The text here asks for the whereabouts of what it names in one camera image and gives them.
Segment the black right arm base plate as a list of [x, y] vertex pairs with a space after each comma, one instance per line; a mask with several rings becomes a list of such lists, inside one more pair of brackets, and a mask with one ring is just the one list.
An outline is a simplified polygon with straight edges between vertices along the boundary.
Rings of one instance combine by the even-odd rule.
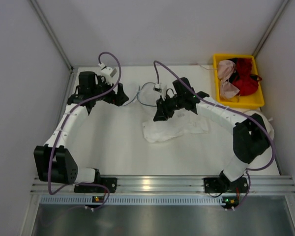
[[245, 177], [229, 182], [220, 177], [204, 178], [205, 192], [208, 194], [220, 193], [246, 193], [248, 190], [248, 181]]

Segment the white bra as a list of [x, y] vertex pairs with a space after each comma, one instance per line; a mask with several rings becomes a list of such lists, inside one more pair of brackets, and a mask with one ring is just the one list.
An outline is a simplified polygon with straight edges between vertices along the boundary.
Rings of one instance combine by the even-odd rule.
[[207, 119], [187, 110], [176, 111], [167, 121], [149, 119], [142, 123], [144, 138], [149, 143], [164, 142], [185, 134], [209, 132]]

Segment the white mesh laundry bag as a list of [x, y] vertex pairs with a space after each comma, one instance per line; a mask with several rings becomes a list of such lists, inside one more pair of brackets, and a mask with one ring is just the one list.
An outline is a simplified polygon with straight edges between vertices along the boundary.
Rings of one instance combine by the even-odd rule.
[[143, 85], [131, 82], [125, 84], [124, 92], [129, 100], [122, 106], [138, 103], [140, 107], [150, 116], [154, 116], [157, 110], [156, 101], [160, 97], [160, 93], [154, 90], [154, 82], [146, 82]]

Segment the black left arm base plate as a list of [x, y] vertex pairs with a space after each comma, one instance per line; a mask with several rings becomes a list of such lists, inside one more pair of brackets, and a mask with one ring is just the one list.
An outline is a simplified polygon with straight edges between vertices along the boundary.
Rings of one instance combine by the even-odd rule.
[[116, 177], [100, 177], [96, 183], [78, 183], [74, 193], [115, 193], [118, 179]]

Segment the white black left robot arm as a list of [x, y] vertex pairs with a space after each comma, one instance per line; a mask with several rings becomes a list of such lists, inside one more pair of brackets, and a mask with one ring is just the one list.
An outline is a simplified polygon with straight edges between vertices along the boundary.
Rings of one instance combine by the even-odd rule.
[[68, 98], [65, 112], [55, 131], [44, 145], [34, 149], [35, 164], [41, 181], [65, 185], [94, 183], [99, 177], [99, 171], [79, 167], [70, 148], [96, 102], [104, 101], [122, 106], [129, 100], [122, 83], [114, 84], [108, 76], [85, 71], [79, 74], [78, 79], [79, 83]]

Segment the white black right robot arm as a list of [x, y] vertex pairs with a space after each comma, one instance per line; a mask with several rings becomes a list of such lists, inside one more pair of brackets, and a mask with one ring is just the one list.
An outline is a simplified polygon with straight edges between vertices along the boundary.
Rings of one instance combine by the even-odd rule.
[[233, 137], [234, 156], [221, 171], [219, 177], [224, 182], [234, 182], [259, 155], [269, 147], [268, 131], [261, 115], [246, 115], [222, 106], [205, 92], [195, 93], [187, 78], [173, 81], [175, 93], [167, 94], [167, 88], [160, 84], [154, 90], [161, 95], [156, 100], [154, 121], [167, 121], [175, 111], [185, 109], [196, 115], [202, 115], [219, 124]]

